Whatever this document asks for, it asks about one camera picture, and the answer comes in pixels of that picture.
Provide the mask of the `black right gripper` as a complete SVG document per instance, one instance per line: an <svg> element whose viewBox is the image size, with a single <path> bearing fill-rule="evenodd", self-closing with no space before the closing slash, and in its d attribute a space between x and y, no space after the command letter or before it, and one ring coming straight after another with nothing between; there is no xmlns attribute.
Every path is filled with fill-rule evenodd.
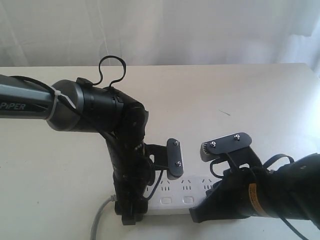
<svg viewBox="0 0 320 240"><path fill-rule="evenodd" d="M206 191L204 200L189 209L192 221L202 223L260 217L251 203L249 185L257 183L253 168L261 166L260 159L250 147L214 155L209 169L220 180Z"/></svg>

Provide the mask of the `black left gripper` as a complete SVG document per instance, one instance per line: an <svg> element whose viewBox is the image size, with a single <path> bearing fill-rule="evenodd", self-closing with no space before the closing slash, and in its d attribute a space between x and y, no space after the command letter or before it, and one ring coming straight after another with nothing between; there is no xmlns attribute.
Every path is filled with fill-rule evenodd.
<svg viewBox="0 0 320 240"><path fill-rule="evenodd" d="M149 197L144 197L148 185L155 181L155 167L146 150L144 132L104 134L112 167L117 200L114 210L123 226L141 222L148 211Z"/></svg>

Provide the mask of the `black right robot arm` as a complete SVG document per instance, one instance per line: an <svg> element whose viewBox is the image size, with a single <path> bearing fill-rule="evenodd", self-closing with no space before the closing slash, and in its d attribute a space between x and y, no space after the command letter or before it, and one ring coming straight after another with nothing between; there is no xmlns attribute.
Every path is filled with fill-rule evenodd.
<svg viewBox="0 0 320 240"><path fill-rule="evenodd" d="M228 162L220 181L189 209L193 222L249 217L310 220L320 224L320 155L313 153L277 170L268 168L284 154L262 163L250 147L211 150L211 164Z"/></svg>

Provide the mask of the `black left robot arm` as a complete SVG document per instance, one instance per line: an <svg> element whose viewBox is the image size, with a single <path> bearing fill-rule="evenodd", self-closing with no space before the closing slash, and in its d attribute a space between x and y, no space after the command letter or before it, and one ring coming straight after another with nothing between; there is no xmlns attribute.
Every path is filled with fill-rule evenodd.
<svg viewBox="0 0 320 240"><path fill-rule="evenodd" d="M50 86L30 77L2 75L0 116L44 120L60 132L100 134L113 168L116 214L123 225L143 219L148 210L144 192L153 184L155 170L144 143L149 114L142 103L83 78Z"/></svg>

